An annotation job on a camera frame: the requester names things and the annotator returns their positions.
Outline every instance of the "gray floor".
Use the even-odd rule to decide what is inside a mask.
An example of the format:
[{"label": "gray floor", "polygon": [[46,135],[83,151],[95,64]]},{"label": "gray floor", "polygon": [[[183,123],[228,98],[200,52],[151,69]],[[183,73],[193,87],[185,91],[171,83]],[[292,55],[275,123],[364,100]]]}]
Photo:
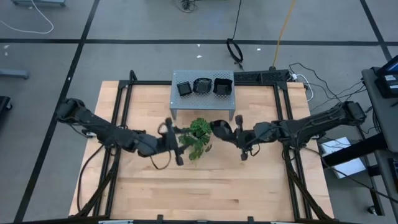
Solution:
[{"label": "gray floor", "polygon": [[[384,40],[398,41],[393,16],[398,1],[366,2]],[[65,8],[41,6],[42,12],[54,23],[51,34],[22,34],[0,24],[0,39],[79,39],[92,3],[93,0],[67,0]],[[101,0],[88,38],[157,40],[232,36],[238,0],[203,0],[197,4],[196,12],[184,14],[171,0]],[[289,4],[286,0],[244,0],[235,39],[276,40]],[[34,9],[16,7],[9,0],[0,1],[0,19],[21,29],[48,29]],[[284,40],[377,41],[359,0],[298,1]],[[0,78],[0,95],[10,96],[14,104],[0,129],[0,223],[12,222],[15,217],[76,47],[77,44],[0,44],[1,68],[26,69],[31,73],[29,80]],[[271,65],[275,45],[240,47],[245,70],[266,70]],[[398,54],[398,47],[389,47],[389,50],[393,56]],[[314,69],[334,92],[340,92],[359,81],[362,69],[381,66],[386,59],[379,46],[283,45],[277,68],[288,68],[294,62]],[[170,80],[174,69],[239,71],[225,45],[86,44],[68,96],[80,98],[88,108],[94,109],[101,82],[126,79],[130,69],[140,80]],[[293,69],[311,83],[322,84],[311,72],[299,66]],[[327,100],[322,89],[313,89],[315,97],[309,103],[310,108]],[[366,92],[351,99],[365,109],[371,105]],[[335,103],[327,103],[312,112],[326,110]],[[363,129],[372,126],[368,119]],[[331,130],[328,136],[359,139],[357,131],[349,127]],[[57,125],[25,221],[68,215],[85,143],[85,139],[71,129]],[[370,215],[366,212],[366,207],[371,205],[367,189],[349,180],[337,180],[328,170],[325,175],[336,218],[358,223],[394,223],[387,200],[383,200],[385,217]],[[364,174],[355,177],[369,182]],[[381,179],[377,179],[377,187],[384,190]]]}]

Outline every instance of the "black cable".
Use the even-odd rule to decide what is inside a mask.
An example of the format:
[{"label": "black cable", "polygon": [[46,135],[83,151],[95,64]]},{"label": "black cable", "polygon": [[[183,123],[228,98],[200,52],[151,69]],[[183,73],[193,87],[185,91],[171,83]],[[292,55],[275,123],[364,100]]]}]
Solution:
[{"label": "black cable", "polygon": [[89,163],[89,161],[91,161],[91,160],[95,157],[95,155],[97,155],[97,154],[100,152],[100,150],[102,149],[102,147],[104,147],[103,144],[101,145],[101,147],[99,147],[99,148],[87,159],[87,161],[85,162],[85,164],[84,164],[83,167],[81,168],[79,180],[78,180],[78,183],[77,183],[77,200],[76,200],[76,202],[77,202],[77,210],[78,210],[79,212],[81,212],[81,208],[80,208],[81,177],[83,176],[83,172],[85,171],[86,166],[87,166],[87,164]]},{"label": "black cable", "polygon": [[[344,96],[340,96],[340,97],[338,97],[338,98],[339,98],[339,100],[340,100],[340,98],[349,96],[349,97],[347,98],[347,99],[349,99],[349,98],[351,98],[351,96],[353,96],[354,94],[362,93],[363,91],[366,91],[366,90],[361,90],[363,87],[364,87],[364,86],[362,86],[360,89],[356,90],[355,92],[353,92],[353,93],[351,93],[351,94],[347,94],[347,95],[344,95]],[[327,102],[329,102],[329,101],[331,101],[331,100],[335,100],[335,98],[326,100],[326,101],[323,102],[322,104],[320,104],[320,105],[318,105],[318,106],[312,108],[310,111],[313,111],[313,110],[317,109],[318,107],[323,106],[324,104],[326,104]]]},{"label": "black cable", "polygon": [[321,78],[317,75],[316,71],[314,71],[314,70],[311,69],[311,68],[307,68],[306,66],[302,65],[300,62],[296,62],[296,63],[293,63],[293,64],[290,64],[290,65],[289,65],[289,68],[290,68],[290,70],[291,70],[293,73],[295,73],[295,72],[293,71],[293,68],[292,68],[293,65],[300,65],[301,67],[303,67],[303,68],[305,68],[305,69],[307,69],[307,70],[313,72],[314,75],[326,85],[326,88],[329,90],[329,92],[330,92],[331,94],[333,94],[333,96],[335,96],[335,97],[337,98],[337,95],[334,94],[334,93],[330,90],[330,88],[329,88],[329,86],[328,86],[328,83],[327,83],[326,81],[324,81],[323,79],[321,79]]},{"label": "black cable", "polygon": [[79,135],[83,136],[84,138],[88,138],[87,135],[85,135],[85,134],[79,132],[79,131],[78,131],[75,127],[73,127],[72,125],[70,125],[70,124],[68,124],[68,125],[69,125],[69,127],[71,127],[76,133],[78,133]]},{"label": "black cable", "polygon": [[320,156],[320,158],[321,158],[323,164],[324,164],[327,168],[333,169],[334,171],[338,172],[339,174],[341,174],[341,175],[343,175],[343,176],[349,178],[350,180],[356,182],[356,183],[359,184],[359,185],[362,185],[363,187],[366,187],[366,188],[369,189],[370,191],[372,191],[372,192],[374,192],[374,193],[376,193],[376,194],[378,194],[378,195],[380,195],[380,196],[382,196],[382,197],[385,197],[385,198],[391,200],[392,202],[398,203],[398,200],[396,200],[396,199],[394,199],[394,198],[392,198],[392,197],[390,197],[390,196],[388,196],[388,195],[386,195],[386,194],[383,194],[383,193],[381,193],[381,192],[378,192],[377,190],[374,190],[372,187],[369,187],[369,186],[367,186],[366,184],[364,184],[364,183],[362,183],[362,182],[360,182],[360,181],[357,181],[356,179],[354,179],[354,178],[348,176],[347,174],[345,174],[345,173],[343,173],[343,172],[341,172],[341,171],[335,169],[334,167],[329,166],[329,165],[325,162],[325,159],[323,158],[323,156],[322,156],[318,151],[316,151],[316,150],[314,150],[314,149],[307,148],[307,147],[304,147],[304,149],[308,149],[309,151],[312,151],[312,152],[318,154],[318,155]]},{"label": "black cable", "polygon": [[154,165],[154,167],[155,167],[157,170],[162,170],[162,169],[166,169],[166,168],[169,166],[170,161],[172,160],[172,153],[169,151],[169,161],[167,162],[166,166],[163,166],[162,168],[157,167],[157,165],[155,164],[155,162],[154,162],[152,156],[149,156],[149,157],[150,157],[150,161],[152,162],[152,165]]},{"label": "black cable", "polygon": [[[345,89],[345,90],[343,90],[343,91],[341,91],[341,92],[337,93],[336,95],[338,96],[338,95],[340,95],[340,94],[344,93],[345,91],[348,91],[348,90],[350,90],[350,89],[354,88],[354,86],[356,86],[356,85],[358,85],[358,84],[360,84],[360,83],[362,83],[362,80],[361,80],[361,81],[359,81],[359,82],[357,82],[357,83],[355,83],[355,84],[354,84],[354,85],[352,85],[351,87],[349,87],[349,88],[347,88],[347,89]],[[308,83],[308,84],[322,88],[322,90],[325,92],[325,94],[326,94],[326,97],[327,97],[328,99],[331,99],[331,100],[332,100],[332,99],[334,99],[334,96],[333,96],[333,97],[330,97],[330,96],[328,95],[328,93],[326,92],[326,90],[325,90],[325,88],[324,88],[323,86],[321,86],[321,85],[317,85],[317,84],[314,84],[314,83]]]},{"label": "black cable", "polygon": [[234,35],[232,36],[232,39],[235,38],[236,28],[238,26],[239,13],[241,12],[241,5],[242,5],[242,0],[239,1],[238,15],[236,15],[235,29],[234,29]]},{"label": "black cable", "polygon": [[181,4],[181,7],[178,6],[176,3],[176,0],[172,0],[177,9],[179,11],[182,11],[184,13],[192,13],[198,9],[198,6],[196,5],[196,0],[179,0],[179,3]]},{"label": "black cable", "polygon": [[379,120],[377,120],[376,112],[374,110],[372,114],[372,119],[373,119],[373,125],[376,128],[377,133],[381,133]]},{"label": "black cable", "polygon": [[[234,59],[234,61],[235,61],[234,64],[235,64],[235,65],[238,65],[239,68],[240,68],[241,70],[243,70],[243,66],[242,66],[242,62],[243,62],[242,50],[239,48],[239,46],[238,46],[238,45],[235,43],[235,41],[233,40],[233,39],[235,38],[236,28],[237,28],[237,26],[238,26],[238,19],[239,19],[239,14],[240,14],[240,12],[241,12],[241,5],[242,5],[242,0],[240,0],[240,2],[239,2],[238,14],[236,15],[236,21],[235,21],[234,34],[233,34],[232,38],[226,39],[226,47],[228,48],[229,54],[231,55],[231,57],[232,57],[232,58]],[[236,51],[237,51],[238,54],[239,54],[239,57],[236,56],[236,55],[234,54],[234,52],[232,51],[232,49],[231,49],[231,44],[234,45]]]},{"label": "black cable", "polygon": [[371,127],[371,128],[368,129],[368,131],[365,131],[365,130],[363,130],[362,128],[361,128],[361,130],[362,130],[365,134],[369,134],[370,131],[371,131],[372,129],[375,129],[375,128],[376,128],[376,127]]},{"label": "black cable", "polygon": [[261,149],[260,144],[257,144],[257,145],[259,146],[259,149],[257,150],[256,153],[253,154],[252,150],[250,150],[250,155],[251,156],[256,156],[260,152],[260,149]]}]

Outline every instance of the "electrical cord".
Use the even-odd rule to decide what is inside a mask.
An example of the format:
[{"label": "electrical cord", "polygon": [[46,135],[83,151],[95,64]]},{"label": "electrical cord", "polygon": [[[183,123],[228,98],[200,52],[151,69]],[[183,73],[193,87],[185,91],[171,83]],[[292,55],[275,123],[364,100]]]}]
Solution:
[{"label": "electrical cord", "polygon": [[257,150],[256,153],[253,154],[252,150],[250,150],[250,155],[251,156],[256,156],[260,152],[260,149],[261,149],[260,144],[257,144],[257,145],[259,146],[259,149]]},{"label": "electrical cord", "polygon": [[310,91],[311,91],[311,97],[310,97],[309,99],[307,99],[307,102],[311,101],[312,98],[313,98],[313,91],[312,91],[310,82],[307,80],[307,78],[305,78],[305,76],[304,76],[304,75],[301,75],[301,74],[293,74],[292,76],[293,76],[293,79],[294,79],[294,80],[297,80],[297,77],[303,77],[303,78],[305,79],[305,81],[307,82],[307,85],[308,85],[308,87],[309,87],[309,89],[310,89]]},{"label": "electrical cord", "polygon": [[5,23],[4,21],[2,21],[2,20],[0,20],[0,22],[1,22],[2,24],[4,24],[6,27],[8,27],[8,28],[10,28],[10,29],[12,29],[12,30],[14,30],[14,31],[18,31],[18,32],[24,32],[24,33],[30,33],[30,34],[49,34],[49,33],[51,33],[51,31],[54,30],[54,25],[53,25],[52,22],[51,22],[51,21],[50,21],[50,20],[37,8],[35,2],[34,2],[33,0],[30,0],[30,1],[32,2],[33,6],[34,6],[35,9],[37,10],[37,12],[39,12],[40,15],[42,15],[42,17],[43,17],[47,22],[49,22],[49,24],[51,25],[51,29],[50,29],[49,31],[46,31],[46,32],[39,32],[39,31],[31,31],[31,30],[21,30],[21,29],[13,28],[12,26],[6,24],[6,23]]},{"label": "electrical cord", "polygon": [[377,133],[381,133],[379,120],[377,120],[376,112],[374,110],[372,114],[372,119],[373,119],[373,125],[376,128]]},{"label": "electrical cord", "polygon": [[290,15],[292,14],[292,11],[293,11],[293,8],[294,8],[295,3],[296,3],[296,0],[292,0],[292,4],[290,5],[289,12],[287,13],[287,16],[286,16],[286,18],[285,18],[284,25],[282,26],[282,29],[280,30],[280,34],[279,34],[279,38],[278,38],[278,43],[276,44],[276,50],[275,50],[275,55],[274,55],[274,61],[272,62],[272,67],[274,67],[274,68],[275,68],[276,61],[277,61],[277,59],[278,59],[278,51],[279,51],[280,40],[282,39],[282,36],[283,36],[284,31],[285,31],[285,28],[286,28],[286,24],[287,24],[287,22],[288,22],[289,19],[290,19]]},{"label": "electrical cord", "polygon": [[79,180],[78,180],[78,183],[77,183],[77,200],[76,200],[76,202],[77,202],[77,210],[78,210],[79,212],[81,212],[81,208],[80,208],[81,177],[83,176],[83,173],[84,173],[84,171],[85,171],[85,169],[86,169],[87,164],[95,157],[95,155],[97,155],[97,154],[100,152],[100,150],[102,149],[102,147],[104,147],[103,144],[101,145],[101,147],[99,147],[99,148],[87,159],[87,161],[85,162],[85,164],[84,164],[83,167],[81,168],[80,175],[79,175]]},{"label": "electrical cord", "polygon": [[149,158],[150,158],[150,161],[152,162],[152,165],[154,165],[154,167],[155,167],[157,170],[163,170],[163,169],[166,169],[166,168],[169,166],[170,161],[172,160],[172,153],[169,151],[169,161],[167,162],[167,164],[166,164],[165,166],[163,166],[163,167],[161,167],[161,168],[159,168],[159,167],[155,164],[155,162],[154,162],[152,156],[149,156]]},{"label": "electrical cord", "polygon": [[335,93],[333,93],[333,92],[330,90],[330,88],[329,88],[329,86],[328,86],[328,83],[327,83],[326,81],[324,81],[323,79],[321,79],[321,78],[317,75],[317,73],[316,73],[316,71],[315,71],[314,69],[307,68],[306,66],[302,65],[300,62],[296,62],[296,63],[293,63],[293,64],[290,64],[290,65],[289,65],[289,68],[290,68],[290,70],[292,71],[292,73],[295,73],[295,72],[293,71],[293,68],[292,68],[293,65],[300,65],[300,66],[303,67],[304,69],[307,69],[307,70],[313,72],[314,75],[316,76],[316,78],[319,79],[320,81],[322,81],[322,82],[326,85],[326,89],[328,89],[329,92],[330,92],[331,94],[333,94],[333,96],[334,96],[335,98],[337,98],[337,95],[336,95]]},{"label": "electrical cord", "polygon": [[79,132],[75,127],[73,127],[71,124],[68,124],[69,127],[71,127],[76,133],[78,133],[79,135],[83,136],[84,138],[88,138],[86,135],[84,135],[83,133]]},{"label": "electrical cord", "polygon": [[[233,60],[235,61],[234,64],[238,65],[239,68],[241,70],[243,70],[243,66],[242,66],[242,62],[243,62],[243,54],[242,54],[242,50],[239,48],[239,46],[235,43],[235,41],[233,40],[235,38],[235,34],[236,34],[236,28],[238,26],[238,19],[239,19],[239,14],[241,12],[241,5],[242,5],[242,0],[239,1],[239,7],[238,7],[238,14],[236,15],[236,21],[235,21],[235,29],[234,29],[234,34],[232,36],[232,38],[228,38],[226,39],[226,47],[228,49],[229,54],[231,55],[231,57],[233,58]],[[236,51],[239,54],[239,57],[236,56],[234,54],[234,52],[231,49],[231,44],[234,45]]]},{"label": "electrical cord", "polygon": [[[361,80],[361,81],[359,81],[359,82],[357,82],[357,83],[355,83],[355,84],[354,84],[354,85],[352,85],[351,87],[349,87],[349,88],[347,88],[347,89],[345,89],[345,90],[343,90],[343,91],[341,91],[341,92],[337,93],[336,95],[338,96],[338,95],[340,95],[340,94],[344,93],[345,91],[348,91],[348,90],[350,90],[350,89],[354,88],[356,85],[360,84],[361,82],[362,82],[362,80]],[[330,100],[334,99],[334,96],[330,97],[330,96],[328,95],[327,91],[325,90],[325,88],[324,88],[323,86],[321,86],[321,85],[317,85],[317,84],[314,84],[314,83],[309,83],[309,84],[311,84],[311,85],[313,85],[313,86],[320,87],[320,88],[321,88],[321,89],[322,89],[322,90],[325,92],[325,94],[326,94],[326,97],[327,97],[328,99],[330,99]]]},{"label": "electrical cord", "polygon": [[363,129],[361,128],[361,130],[362,130],[365,134],[369,134],[370,131],[371,131],[372,129],[376,129],[376,127],[371,127],[371,128],[368,129],[368,131],[365,131],[365,130],[363,130]]},{"label": "electrical cord", "polygon": [[[351,94],[347,94],[347,95],[338,97],[338,99],[340,100],[340,98],[343,98],[343,97],[348,96],[348,98],[345,100],[345,101],[347,101],[348,99],[351,98],[351,96],[353,96],[353,95],[355,95],[355,94],[357,94],[357,93],[361,93],[361,92],[363,92],[363,91],[366,91],[366,90],[362,90],[363,87],[364,87],[364,86],[362,86],[360,89],[356,90],[355,92],[353,92],[353,93],[351,93]],[[320,104],[320,105],[318,105],[318,106],[312,108],[310,111],[313,111],[313,110],[317,109],[318,107],[323,106],[323,105],[326,104],[327,102],[329,102],[329,101],[331,101],[331,100],[335,100],[335,99],[336,99],[336,98],[332,98],[332,99],[326,100],[326,101],[323,102],[322,104]]]},{"label": "electrical cord", "polygon": [[372,187],[367,186],[366,184],[364,184],[364,183],[362,183],[362,182],[360,182],[360,181],[358,181],[358,180],[356,180],[356,179],[354,179],[354,178],[348,176],[347,174],[345,174],[345,173],[343,173],[343,172],[341,172],[341,171],[335,169],[334,167],[329,166],[329,165],[325,162],[325,159],[323,158],[323,156],[322,156],[318,151],[316,151],[316,150],[314,150],[314,149],[310,149],[310,148],[308,148],[308,147],[304,147],[304,149],[307,149],[307,150],[312,151],[312,152],[316,153],[317,155],[319,155],[320,158],[321,158],[321,160],[322,160],[322,162],[323,162],[323,164],[324,164],[327,168],[333,169],[334,171],[338,172],[339,174],[341,174],[341,175],[347,177],[348,179],[350,179],[350,180],[356,182],[357,184],[359,184],[359,185],[361,185],[361,186],[363,186],[363,187],[366,187],[366,188],[369,189],[370,191],[372,191],[372,192],[374,192],[374,193],[376,193],[376,194],[378,194],[378,195],[380,195],[380,196],[382,196],[382,197],[385,197],[385,198],[389,199],[389,200],[392,201],[392,202],[398,203],[398,200],[396,200],[396,199],[394,199],[394,198],[392,198],[392,197],[390,197],[390,196],[388,196],[388,195],[386,195],[386,194],[383,194],[383,193],[381,193],[381,192],[375,190],[375,189],[372,188]]}]

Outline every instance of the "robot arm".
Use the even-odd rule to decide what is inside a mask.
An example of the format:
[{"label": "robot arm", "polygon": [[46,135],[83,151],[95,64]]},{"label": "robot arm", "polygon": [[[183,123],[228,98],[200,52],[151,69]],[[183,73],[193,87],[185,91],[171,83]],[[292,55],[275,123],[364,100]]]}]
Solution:
[{"label": "robot arm", "polygon": [[362,124],[365,119],[366,115],[361,106],[347,101],[303,119],[256,123],[252,130],[243,130],[243,118],[240,115],[235,117],[238,128],[234,132],[223,120],[213,121],[210,126],[216,137],[242,150],[241,159],[244,161],[248,158],[248,152],[252,151],[253,145],[279,141],[292,148],[300,148],[314,135],[323,134],[342,124],[351,126]]},{"label": "robot arm", "polygon": [[[66,99],[57,110],[57,120],[69,125],[80,125],[92,133],[105,148],[119,146],[128,152],[137,151],[141,157],[154,156],[163,152],[174,150],[176,162],[183,165],[181,154],[188,146],[178,147],[176,134],[187,132],[188,129],[179,129],[172,126],[172,120],[167,118],[165,123],[158,128],[161,138],[156,138],[145,131],[124,129],[98,117],[88,110],[84,103],[78,99]],[[167,132],[161,133],[165,126]]]}]

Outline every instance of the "floor tile line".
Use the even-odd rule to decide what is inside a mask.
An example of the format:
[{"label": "floor tile line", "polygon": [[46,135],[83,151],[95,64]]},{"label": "floor tile line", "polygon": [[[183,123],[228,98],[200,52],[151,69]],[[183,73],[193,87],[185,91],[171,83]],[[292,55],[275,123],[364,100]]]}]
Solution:
[{"label": "floor tile line", "polygon": [[[234,40],[244,45],[276,45],[277,40]],[[0,43],[16,44],[79,44],[80,39],[0,39]],[[225,40],[210,39],[162,39],[162,40],[129,40],[129,39],[86,39],[85,44],[225,44]],[[378,46],[378,41],[332,41],[332,40],[282,40],[281,45],[301,46]],[[398,42],[385,42],[386,45],[398,45]]]},{"label": "floor tile line", "polygon": [[381,35],[381,32],[379,30],[379,28],[377,27],[376,21],[373,18],[372,12],[368,6],[368,4],[366,3],[365,0],[360,0],[361,1],[361,5],[365,11],[366,17],[368,17],[369,23],[371,24],[371,27],[373,29],[374,35],[376,35],[377,40],[380,43],[381,49],[383,51],[383,54],[386,58],[387,61],[391,60],[391,54],[390,51],[387,48],[387,45],[383,39],[383,36]]},{"label": "floor tile line", "polygon": [[[67,96],[67,93],[68,93],[68,90],[69,90],[69,87],[70,87],[70,83],[72,82],[73,75],[75,73],[78,61],[80,59],[81,51],[83,50],[83,46],[85,44],[85,40],[86,40],[86,38],[88,36],[88,32],[90,31],[90,27],[91,27],[91,24],[93,22],[93,19],[94,19],[94,16],[95,16],[95,12],[96,12],[96,10],[98,8],[99,2],[100,2],[100,0],[95,0],[94,3],[93,3],[93,6],[91,7],[90,14],[89,14],[89,16],[87,18],[87,22],[86,22],[85,28],[84,28],[83,33],[81,35],[80,42],[78,44],[75,56],[73,57],[72,63],[70,65],[70,68],[69,68],[69,71],[68,71],[68,75],[67,75],[67,77],[65,79],[65,83],[63,84],[63,87],[62,87],[62,90],[61,90],[61,93],[60,93],[60,97],[58,99],[58,102],[57,102],[57,105],[56,105],[55,109],[57,109],[59,107],[61,102]],[[34,188],[35,188],[36,183],[37,183],[37,179],[39,178],[40,171],[41,171],[41,169],[43,167],[43,163],[44,163],[45,157],[47,155],[47,151],[49,150],[49,146],[50,146],[51,139],[52,139],[52,136],[53,136],[54,131],[55,131],[55,127],[57,126],[57,120],[55,118],[56,118],[56,114],[55,114],[55,110],[54,110],[54,113],[53,113],[49,128],[47,129],[47,132],[45,134],[45,137],[44,137],[44,140],[43,140],[43,144],[42,144],[42,147],[40,148],[40,152],[39,152],[39,155],[37,157],[35,166],[33,168],[32,174],[30,175],[30,179],[29,179],[28,184],[26,186],[24,195],[22,196],[22,200],[21,200],[21,202],[19,204],[19,208],[18,208],[18,211],[16,213],[16,216],[15,216],[15,219],[14,219],[14,223],[22,222],[23,219],[24,219],[27,207],[29,206],[30,199],[32,197],[32,194],[34,192]]]}]

